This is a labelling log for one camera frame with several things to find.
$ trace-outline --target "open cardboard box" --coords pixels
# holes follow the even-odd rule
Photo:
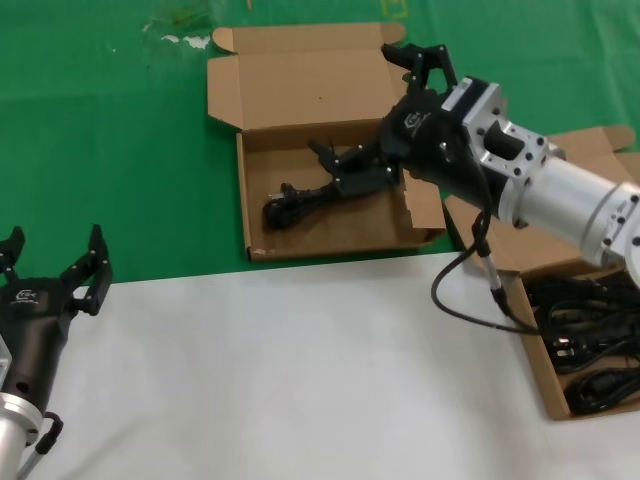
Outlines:
[[[207,65],[209,115],[238,127],[244,241],[251,260],[411,249],[445,231],[434,185],[404,184],[326,207],[284,231],[263,226],[262,208],[280,184],[318,188],[331,179],[310,140],[338,152],[368,143],[405,94],[405,70],[383,43],[405,36],[397,23],[218,28],[213,41],[236,55]]]
[[[631,128],[624,125],[597,127],[552,137],[564,148],[567,159],[613,182],[640,182],[640,153],[620,153],[635,142]],[[449,197],[445,205],[465,246],[473,242],[471,225],[479,210],[462,200]],[[557,238],[534,228],[517,230],[495,220],[488,234],[492,256],[501,271],[517,273],[507,288],[509,303],[515,314],[535,325],[525,286],[546,275],[597,278],[602,272],[581,260],[580,251]],[[569,410],[564,388],[575,378],[594,369],[628,366],[627,360],[608,357],[582,372],[557,375],[544,342],[539,337],[523,336],[525,351],[549,416],[554,420],[589,418],[640,410],[638,395],[627,398],[618,407],[589,416],[575,416]]]

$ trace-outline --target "box flap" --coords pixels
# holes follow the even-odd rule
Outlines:
[[[570,161],[612,182],[640,178],[640,154],[613,153],[634,143],[635,134],[627,126],[590,128],[552,137],[552,141],[565,149]],[[445,204],[465,246],[471,245],[471,225],[480,210],[456,197],[449,197]],[[528,272],[581,258],[578,248],[535,227],[518,230],[497,219],[491,222],[488,240],[496,267],[505,271]]]
[[[211,38],[230,53],[265,54],[378,49],[405,36],[401,23],[345,23],[282,27],[217,28]]]
[[[413,228],[445,228],[440,190],[432,183],[416,180],[404,170],[404,200]]]
[[[406,89],[380,47],[404,34],[384,23],[217,29],[237,55],[208,62],[209,115],[243,130],[380,119]]]
[[[635,133],[626,125],[612,125],[562,133],[550,140],[564,149],[567,160],[581,163],[588,158],[630,147],[635,143]]]

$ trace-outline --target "black cable bundle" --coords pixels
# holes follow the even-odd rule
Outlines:
[[[640,292],[624,272],[594,280],[545,278],[528,289],[541,329],[564,326],[545,345],[558,374],[585,370],[609,356],[640,361]],[[640,368],[603,368],[571,383],[572,412],[602,412],[640,391]]]

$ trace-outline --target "robotic arm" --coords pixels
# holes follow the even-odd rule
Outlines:
[[[407,95],[384,119],[381,156],[516,228],[534,225],[580,248],[598,267],[625,263],[640,286],[640,187],[614,184],[564,160],[543,135],[506,115],[500,85],[457,81],[444,45],[397,48],[385,58],[410,70]],[[442,69],[447,89],[426,89]]]
[[[87,253],[59,277],[18,277],[15,265],[24,242],[19,227],[0,241],[0,276],[6,278],[0,287],[0,480],[24,480],[55,444],[63,423],[47,412],[47,404],[71,321],[79,312],[98,314],[113,278],[98,225]],[[74,291],[88,280],[84,296],[76,298]],[[53,423],[41,436],[45,418]]]

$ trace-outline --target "black tool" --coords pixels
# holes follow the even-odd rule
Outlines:
[[[98,314],[113,272],[98,225],[93,226],[88,252],[57,278],[19,278],[15,264],[24,241],[22,229],[15,227],[0,242],[0,268],[7,279],[0,288],[0,335],[12,356],[1,391],[44,414],[71,320],[80,311]],[[84,296],[75,298],[74,291],[91,278]]]
[[[297,190],[283,183],[263,208],[265,224],[271,230],[289,228],[320,207],[394,188],[400,182],[397,165],[384,163],[375,144],[358,145],[338,155],[333,146],[311,142],[320,165],[331,182],[315,190]]]

